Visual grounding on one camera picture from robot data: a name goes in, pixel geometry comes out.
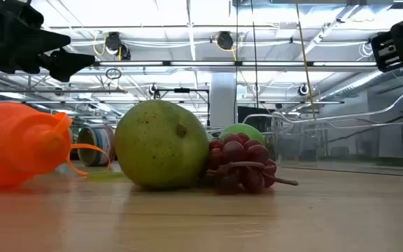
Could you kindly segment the black screen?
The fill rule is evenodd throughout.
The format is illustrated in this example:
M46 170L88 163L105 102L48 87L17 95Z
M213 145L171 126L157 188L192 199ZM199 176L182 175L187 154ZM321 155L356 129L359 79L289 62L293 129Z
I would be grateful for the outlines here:
M272 129L272 119L263 114L271 115L273 112L273 109L239 106L237 118L239 123L253 126L260 132L268 132Z

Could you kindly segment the silver air duct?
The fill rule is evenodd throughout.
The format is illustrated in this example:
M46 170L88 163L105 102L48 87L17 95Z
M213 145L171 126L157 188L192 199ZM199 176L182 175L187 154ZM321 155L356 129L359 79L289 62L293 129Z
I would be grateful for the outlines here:
M371 73L358 74L338 84L334 88L330 88L327 92L322 93L318 96L318 98L315 98L315 100L332 101L333 99L338 99L339 97L350 97L368 88L386 83L396 77L403 77L403 68L385 73L373 71Z

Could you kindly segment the orange plastic bottle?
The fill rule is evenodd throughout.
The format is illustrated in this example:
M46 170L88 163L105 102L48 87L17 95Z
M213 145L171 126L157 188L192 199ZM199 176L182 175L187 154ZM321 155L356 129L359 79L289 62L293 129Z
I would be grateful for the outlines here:
M37 175L47 174L63 162L76 173L70 161L72 149L86 148L106 154L103 149L72 143L66 113L43 113L24 104L0 102L0 188L17 186Z

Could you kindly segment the black gantry frame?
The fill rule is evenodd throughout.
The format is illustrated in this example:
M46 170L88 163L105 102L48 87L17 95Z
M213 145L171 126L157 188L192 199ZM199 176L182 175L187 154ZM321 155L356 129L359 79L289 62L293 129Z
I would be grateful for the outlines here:
M159 89L155 88L152 91L153 94L153 99L161 99L164 98L164 96L168 92L173 92L173 93L180 93L180 94L189 94L191 92L196 93L202 101L207 104L207 121L206 124L208 126L211 125L211 99L210 99L210 91L209 90L203 90L203 89L190 89L186 87L178 87L178 88L164 88L164 89Z

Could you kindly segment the white building column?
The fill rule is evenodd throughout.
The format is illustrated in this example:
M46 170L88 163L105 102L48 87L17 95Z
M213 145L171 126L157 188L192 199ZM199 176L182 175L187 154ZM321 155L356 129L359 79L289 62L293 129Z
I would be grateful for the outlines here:
M209 98L211 126L226 127L235 123L235 73L213 73L211 75Z

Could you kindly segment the red grape bunch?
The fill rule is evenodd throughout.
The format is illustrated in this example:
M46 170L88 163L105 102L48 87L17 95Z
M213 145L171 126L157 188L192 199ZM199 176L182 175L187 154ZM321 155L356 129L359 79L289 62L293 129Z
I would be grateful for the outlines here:
M257 139L245 133L228 134L209 143L209 157L201 181L220 194L260 194L275 183L298 186L276 175L277 165Z

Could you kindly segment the green pear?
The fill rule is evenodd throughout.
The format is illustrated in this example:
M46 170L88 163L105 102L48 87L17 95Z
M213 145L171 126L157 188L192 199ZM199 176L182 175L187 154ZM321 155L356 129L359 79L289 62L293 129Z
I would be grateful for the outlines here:
M117 125L114 143L123 173L147 189L192 187L209 152L199 119L162 100L131 107Z

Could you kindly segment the green apple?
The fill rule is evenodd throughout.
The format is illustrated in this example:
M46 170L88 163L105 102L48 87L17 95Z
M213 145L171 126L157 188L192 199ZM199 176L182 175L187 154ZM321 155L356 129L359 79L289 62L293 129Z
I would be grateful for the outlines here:
M219 135L219 139L222 141L225 140L228 134L246 134L248 137L243 138L241 136L241 140L239 141L241 144L245 144L248 140L258 140L262 145L265 144L263 134L256 128L251 125L244 123L236 123L230 126L227 126Z

